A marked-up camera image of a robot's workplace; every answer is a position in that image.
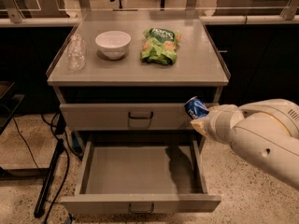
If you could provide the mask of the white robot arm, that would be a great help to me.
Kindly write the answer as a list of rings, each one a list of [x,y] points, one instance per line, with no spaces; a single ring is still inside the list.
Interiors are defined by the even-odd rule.
[[[244,161],[299,189],[299,105],[284,99],[217,105],[191,125],[201,135],[230,146]]]

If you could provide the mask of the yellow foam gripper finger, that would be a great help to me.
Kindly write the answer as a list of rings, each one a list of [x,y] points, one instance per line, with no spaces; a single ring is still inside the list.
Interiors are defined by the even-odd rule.
[[[213,105],[211,107],[208,108],[209,112],[212,111],[221,111],[224,110],[225,108],[227,108],[229,105]]]
[[[203,135],[204,137],[207,137],[207,132],[205,130],[205,123],[204,123],[205,119],[204,118],[199,118],[199,119],[193,119],[191,121],[191,125],[193,126],[193,128],[200,133],[201,135]]]

